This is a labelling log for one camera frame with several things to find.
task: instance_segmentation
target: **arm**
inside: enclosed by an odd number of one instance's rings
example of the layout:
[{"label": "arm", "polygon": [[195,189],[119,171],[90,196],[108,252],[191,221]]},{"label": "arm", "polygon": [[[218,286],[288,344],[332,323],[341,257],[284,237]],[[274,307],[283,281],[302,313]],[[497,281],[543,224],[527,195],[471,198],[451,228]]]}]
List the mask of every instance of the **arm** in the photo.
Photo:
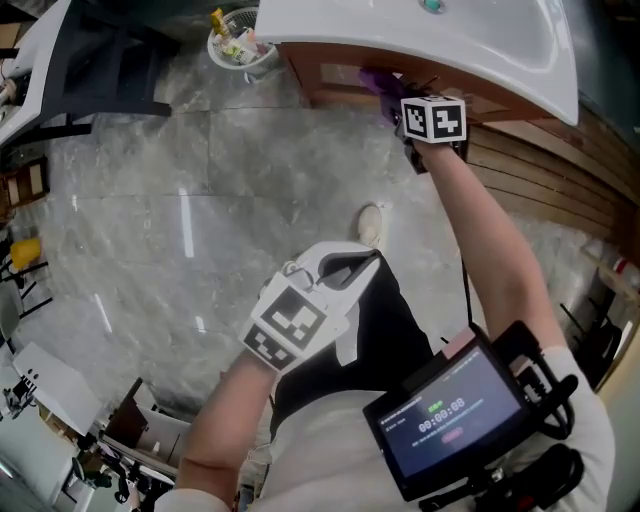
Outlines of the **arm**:
[{"label": "arm", "polygon": [[275,378],[257,357],[240,354],[191,426],[176,489],[205,491],[231,508]]},{"label": "arm", "polygon": [[566,346],[540,266],[509,216],[449,146],[415,147],[453,227],[489,336],[522,320],[543,349]]}]

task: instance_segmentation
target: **white shoe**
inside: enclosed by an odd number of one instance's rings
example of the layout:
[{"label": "white shoe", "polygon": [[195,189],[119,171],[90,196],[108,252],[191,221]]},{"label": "white shoe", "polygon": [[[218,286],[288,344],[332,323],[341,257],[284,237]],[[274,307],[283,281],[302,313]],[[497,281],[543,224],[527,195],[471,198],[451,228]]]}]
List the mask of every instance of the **white shoe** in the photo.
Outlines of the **white shoe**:
[{"label": "white shoe", "polygon": [[358,218],[358,240],[384,253],[387,245],[387,214],[385,205],[368,204]]}]

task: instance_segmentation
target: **black cable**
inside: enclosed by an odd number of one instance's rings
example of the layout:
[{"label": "black cable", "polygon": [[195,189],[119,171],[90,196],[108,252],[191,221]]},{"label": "black cable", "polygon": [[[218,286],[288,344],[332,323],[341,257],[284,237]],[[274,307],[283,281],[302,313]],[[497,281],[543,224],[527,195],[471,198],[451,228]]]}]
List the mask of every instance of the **black cable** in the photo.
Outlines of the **black cable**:
[{"label": "black cable", "polygon": [[471,310],[471,291],[469,290],[469,274],[467,274],[467,267],[464,266],[464,260],[460,256],[460,262],[462,263],[462,283],[464,284],[464,298],[467,300],[467,322],[469,327],[473,325],[473,311]]}]

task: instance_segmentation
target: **tablet screen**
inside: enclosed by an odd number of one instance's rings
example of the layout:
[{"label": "tablet screen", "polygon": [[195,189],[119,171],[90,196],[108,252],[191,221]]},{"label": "tablet screen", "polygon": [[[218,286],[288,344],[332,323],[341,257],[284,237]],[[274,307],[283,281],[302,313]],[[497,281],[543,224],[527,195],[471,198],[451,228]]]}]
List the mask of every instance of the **tablet screen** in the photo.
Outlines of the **tablet screen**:
[{"label": "tablet screen", "polygon": [[405,477],[481,440],[521,410],[487,355],[476,347],[378,420]]}]

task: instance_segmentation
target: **white sink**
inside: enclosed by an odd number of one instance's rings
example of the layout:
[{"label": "white sink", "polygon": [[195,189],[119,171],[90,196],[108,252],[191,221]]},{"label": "white sink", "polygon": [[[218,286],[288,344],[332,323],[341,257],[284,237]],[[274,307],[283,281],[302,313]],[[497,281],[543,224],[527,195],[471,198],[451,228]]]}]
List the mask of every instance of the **white sink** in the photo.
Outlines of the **white sink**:
[{"label": "white sink", "polygon": [[561,0],[262,0],[256,35],[343,43],[447,64],[490,80],[564,122],[578,121],[573,47]]}]

